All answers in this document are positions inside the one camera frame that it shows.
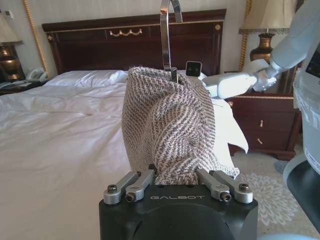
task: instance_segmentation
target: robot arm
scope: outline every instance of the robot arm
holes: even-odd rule
[[[269,78],[293,68],[307,57],[319,23],[320,2],[308,0],[294,16],[289,34],[272,51],[266,70]]]
[[[211,96],[226,99],[253,88],[264,91],[276,83],[275,76],[304,60],[320,27],[320,1],[308,0],[294,16],[289,34],[273,49],[270,65],[252,61],[242,73],[221,74],[203,79]]]

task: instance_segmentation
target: nightstand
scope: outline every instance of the nightstand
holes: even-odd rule
[[[16,86],[16,87],[11,87],[11,88],[0,88],[0,96],[1,95],[5,95],[5,94],[16,94],[16,93],[20,93],[20,92],[24,92],[27,91],[29,89],[33,89],[33,88],[37,88],[37,87],[41,87],[46,83],[46,81],[35,81],[33,83],[31,83],[28,86]]]
[[[248,142],[250,152],[290,160],[302,125],[301,113],[294,109],[292,94],[246,93],[229,98],[233,116]],[[233,154],[240,148],[230,145]]]

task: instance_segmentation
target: patterned carpet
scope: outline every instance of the patterned carpet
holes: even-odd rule
[[[302,147],[297,145],[296,152]],[[320,235],[284,185],[287,164],[262,153],[237,152],[232,158],[240,169],[239,179],[249,183],[259,203],[258,235],[293,233],[320,239]]]

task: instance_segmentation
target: metal hook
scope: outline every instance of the metal hook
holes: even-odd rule
[[[175,21],[182,23],[182,12],[179,0],[162,0],[160,8],[160,31],[162,43],[163,68],[171,72],[171,80],[178,83],[178,72],[176,67],[171,67],[170,40],[169,40],[169,4],[172,4]]]

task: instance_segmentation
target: woven fabric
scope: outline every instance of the woven fabric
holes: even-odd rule
[[[155,164],[155,184],[197,184],[197,168],[222,170],[236,177],[238,168],[220,164],[213,152],[215,118],[210,93],[198,79],[147,67],[129,70],[122,132],[130,165],[145,170]]]

